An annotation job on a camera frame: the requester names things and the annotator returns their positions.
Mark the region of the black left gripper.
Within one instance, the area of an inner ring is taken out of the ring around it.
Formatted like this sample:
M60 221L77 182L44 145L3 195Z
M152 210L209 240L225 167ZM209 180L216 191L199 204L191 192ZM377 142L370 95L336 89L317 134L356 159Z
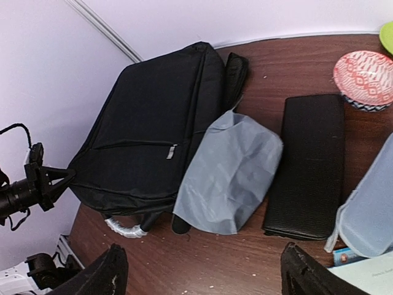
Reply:
M76 176L76 171L43 166L43 157L42 143L32 145L24 169L34 199L33 204L38 204L43 211L48 211L68 188Z

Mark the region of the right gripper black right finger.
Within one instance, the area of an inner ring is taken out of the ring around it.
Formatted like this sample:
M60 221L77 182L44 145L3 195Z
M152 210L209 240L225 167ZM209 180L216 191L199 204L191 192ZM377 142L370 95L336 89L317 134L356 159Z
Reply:
M294 242L289 242L281 254L281 293L361 295L366 292L332 274Z

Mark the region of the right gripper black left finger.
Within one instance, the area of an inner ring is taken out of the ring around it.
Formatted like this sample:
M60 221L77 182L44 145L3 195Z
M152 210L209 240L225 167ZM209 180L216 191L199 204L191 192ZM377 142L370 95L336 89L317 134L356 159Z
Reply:
M49 293L125 295L127 280L128 261L125 249L114 243L83 271Z

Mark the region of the black student backpack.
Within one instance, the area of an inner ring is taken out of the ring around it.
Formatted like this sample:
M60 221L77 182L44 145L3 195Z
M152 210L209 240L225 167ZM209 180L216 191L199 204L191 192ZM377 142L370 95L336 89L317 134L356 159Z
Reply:
M127 66L71 160L70 188L115 233L141 238L170 212L208 127L236 104L249 61L207 42Z

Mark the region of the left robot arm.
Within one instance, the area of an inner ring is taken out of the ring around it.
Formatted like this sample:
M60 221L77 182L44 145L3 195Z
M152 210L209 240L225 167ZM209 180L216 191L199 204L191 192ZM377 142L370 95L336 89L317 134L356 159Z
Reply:
M10 222L16 231L30 216L30 208L39 205L43 211L54 208L57 200L76 176L73 169L60 169L43 165L44 147L36 143L26 154L26 177L11 183L1 172L1 225Z

